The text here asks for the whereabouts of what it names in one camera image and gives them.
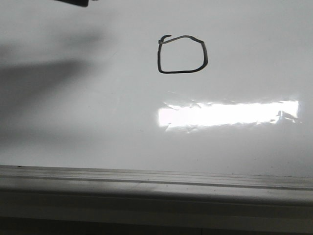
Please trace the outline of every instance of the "dark object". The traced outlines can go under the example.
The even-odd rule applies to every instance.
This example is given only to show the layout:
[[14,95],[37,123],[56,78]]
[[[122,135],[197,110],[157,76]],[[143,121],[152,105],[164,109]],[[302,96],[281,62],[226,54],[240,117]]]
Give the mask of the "dark object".
[[56,0],[56,1],[62,1],[62,2],[69,3],[69,4],[73,4],[77,6],[84,6],[84,7],[87,7],[88,2],[89,2],[89,0]]
[[[204,41],[201,41],[201,40],[199,40],[199,39],[197,39],[197,38],[195,38],[193,36],[183,35],[183,36],[180,36],[180,37],[177,37],[177,38],[170,39],[170,40],[165,42],[164,39],[167,38],[167,37],[171,37],[171,35],[164,35],[158,41],[157,68],[158,68],[159,72],[161,72],[161,73],[191,73],[191,72],[198,72],[198,71],[204,69],[204,67],[208,63],[207,51],[206,51],[206,47],[205,47]],[[195,70],[163,71],[162,68],[161,68],[161,49],[162,49],[162,45],[165,44],[165,43],[170,43],[170,42],[175,41],[175,40],[180,39],[180,38],[190,38],[191,40],[201,44],[202,49],[203,49],[203,64],[199,68],[197,68]]]

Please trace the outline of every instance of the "black marker drawing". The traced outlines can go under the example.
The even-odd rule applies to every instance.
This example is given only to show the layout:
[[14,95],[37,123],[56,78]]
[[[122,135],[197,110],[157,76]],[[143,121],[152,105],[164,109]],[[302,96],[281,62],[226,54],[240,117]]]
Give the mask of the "black marker drawing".
[[[161,72],[161,73],[191,73],[191,72],[198,72],[198,71],[204,69],[204,67],[207,65],[207,62],[208,62],[207,51],[206,51],[206,47],[205,47],[204,41],[201,41],[201,40],[199,40],[199,39],[197,39],[197,38],[195,38],[193,36],[183,35],[183,36],[179,36],[177,38],[170,39],[170,40],[165,42],[164,39],[167,38],[167,37],[171,37],[171,35],[164,35],[158,41],[157,68],[158,68],[159,72]],[[170,43],[170,42],[175,41],[175,40],[180,39],[180,38],[190,38],[191,40],[201,44],[202,49],[203,49],[203,64],[199,68],[197,68],[195,70],[163,71],[162,68],[161,68],[161,49],[162,49],[162,45],[166,44],[166,43]]]

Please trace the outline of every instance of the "white surface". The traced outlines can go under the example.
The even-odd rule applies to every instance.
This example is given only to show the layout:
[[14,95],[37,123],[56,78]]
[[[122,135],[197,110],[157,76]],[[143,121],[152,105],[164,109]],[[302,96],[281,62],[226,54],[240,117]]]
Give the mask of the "white surface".
[[[309,0],[2,0],[0,164],[312,177],[312,12]],[[205,41],[208,66],[159,73],[166,34]],[[191,40],[162,52],[165,69],[201,65]]]

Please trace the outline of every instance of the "metal ledge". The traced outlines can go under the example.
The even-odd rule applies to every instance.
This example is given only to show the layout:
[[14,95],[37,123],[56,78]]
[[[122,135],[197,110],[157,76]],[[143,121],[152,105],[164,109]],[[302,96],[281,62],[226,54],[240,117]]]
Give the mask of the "metal ledge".
[[313,233],[313,179],[0,166],[0,216]]

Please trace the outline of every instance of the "whiteboard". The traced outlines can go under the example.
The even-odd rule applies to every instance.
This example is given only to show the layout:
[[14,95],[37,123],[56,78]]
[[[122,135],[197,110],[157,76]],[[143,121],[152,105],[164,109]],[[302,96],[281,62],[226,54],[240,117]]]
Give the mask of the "whiteboard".
[[[313,176],[313,2],[2,0],[0,164]],[[158,41],[208,65],[162,74]],[[164,44],[165,70],[202,48]]]

